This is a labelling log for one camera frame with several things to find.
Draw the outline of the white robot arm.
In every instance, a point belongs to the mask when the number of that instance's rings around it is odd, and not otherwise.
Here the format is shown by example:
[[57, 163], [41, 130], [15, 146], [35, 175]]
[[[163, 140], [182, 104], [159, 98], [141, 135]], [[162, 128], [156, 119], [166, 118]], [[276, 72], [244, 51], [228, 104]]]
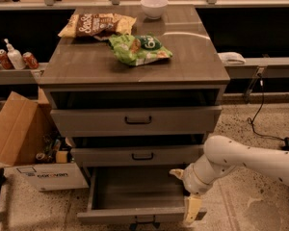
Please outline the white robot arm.
[[203, 145], [203, 154], [194, 163], [185, 169], [170, 170], [190, 194], [184, 199], [187, 225], [192, 224], [200, 212], [200, 197], [217, 179], [236, 167], [246, 167], [289, 187], [289, 151], [252, 147], [225, 136], [211, 136]]

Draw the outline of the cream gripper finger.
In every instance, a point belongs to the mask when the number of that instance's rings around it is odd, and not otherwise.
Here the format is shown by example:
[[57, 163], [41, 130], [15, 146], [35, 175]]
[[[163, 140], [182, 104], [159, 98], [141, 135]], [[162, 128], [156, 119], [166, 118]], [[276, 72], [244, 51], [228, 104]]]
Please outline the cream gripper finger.
[[186, 224], [193, 223], [201, 207], [201, 198], [198, 195], [191, 194], [184, 197], [184, 222]]
[[175, 176], [179, 180], [183, 178], [183, 174], [184, 174], [184, 170], [180, 168], [174, 168], [170, 170], [170, 175]]

